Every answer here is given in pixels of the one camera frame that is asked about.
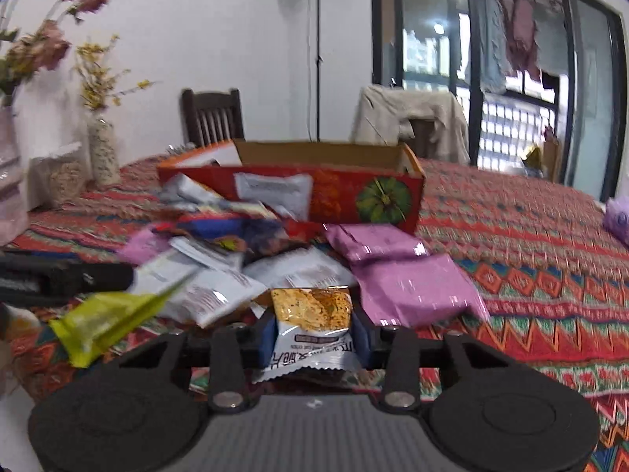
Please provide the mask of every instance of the patterned bedspread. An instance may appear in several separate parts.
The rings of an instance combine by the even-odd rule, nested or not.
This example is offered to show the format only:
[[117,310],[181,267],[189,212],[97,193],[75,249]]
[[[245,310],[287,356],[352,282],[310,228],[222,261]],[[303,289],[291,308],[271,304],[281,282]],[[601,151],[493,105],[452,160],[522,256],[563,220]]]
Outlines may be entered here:
[[[107,260],[158,208],[157,159],[123,169],[121,185],[92,191],[61,209],[35,213],[16,239],[23,249],[72,251]],[[423,162],[427,174],[417,235],[433,253],[452,255],[471,276],[492,314],[489,323],[463,316],[449,326],[418,329],[439,338],[447,330],[527,362],[590,399],[601,437],[588,470],[629,470],[629,252],[601,227],[591,198],[538,179]],[[47,321],[62,310],[39,310]],[[173,330],[153,318],[114,346],[104,360]],[[67,363],[48,326],[12,343],[15,371],[40,399],[87,371]],[[191,387],[202,393],[205,371]],[[354,389],[378,389],[382,373],[322,374],[310,380]],[[310,389],[297,379],[261,389]],[[440,391],[435,371],[423,370],[423,395]]]

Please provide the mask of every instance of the cardboard box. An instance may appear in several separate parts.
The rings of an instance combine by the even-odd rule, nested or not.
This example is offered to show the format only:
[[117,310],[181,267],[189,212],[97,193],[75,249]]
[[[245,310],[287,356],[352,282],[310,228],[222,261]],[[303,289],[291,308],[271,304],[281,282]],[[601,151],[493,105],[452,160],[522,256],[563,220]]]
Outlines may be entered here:
[[307,173],[313,178],[311,221],[392,223],[408,233],[415,232],[425,181],[404,144],[233,140],[169,158],[157,170],[161,183],[184,173],[233,201],[234,173]]

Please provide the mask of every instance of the yellow snack bag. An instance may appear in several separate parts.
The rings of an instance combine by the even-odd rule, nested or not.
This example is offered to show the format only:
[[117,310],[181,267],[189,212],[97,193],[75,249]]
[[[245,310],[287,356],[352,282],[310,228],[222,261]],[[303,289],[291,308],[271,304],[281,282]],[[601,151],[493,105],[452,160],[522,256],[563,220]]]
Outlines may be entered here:
[[161,295],[97,293],[49,325],[68,352],[70,364],[88,367],[126,334],[155,316],[177,288]]

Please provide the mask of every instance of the chair backrest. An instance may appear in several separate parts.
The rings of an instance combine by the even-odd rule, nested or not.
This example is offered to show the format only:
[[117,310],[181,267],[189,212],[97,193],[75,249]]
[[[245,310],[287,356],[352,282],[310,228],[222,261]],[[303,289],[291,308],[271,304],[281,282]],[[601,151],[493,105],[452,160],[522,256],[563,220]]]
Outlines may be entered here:
[[185,88],[181,92],[181,113],[186,127],[186,142],[205,147],[221,140],[244,138],[240,93],[198,92]]

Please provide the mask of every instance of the pink snack bag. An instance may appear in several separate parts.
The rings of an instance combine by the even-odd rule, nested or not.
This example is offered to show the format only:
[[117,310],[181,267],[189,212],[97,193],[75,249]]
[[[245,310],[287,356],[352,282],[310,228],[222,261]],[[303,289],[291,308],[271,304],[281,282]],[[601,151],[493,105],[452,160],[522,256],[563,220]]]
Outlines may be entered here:
[[140,266],[157,255],[170,249],[168,239],[153,234],[154,225],[148,225],[135,233],[124,248],[118,250],[116,255],[125,262]]
[[449,255],[381,260],[352,272],[360,284],[362,307],[376,324],[414,328],[466,310],[481,321],[489,320],[476,287]]
[[428,255],[421,240],[389,224],[326,225],[326,237],[351,263]]

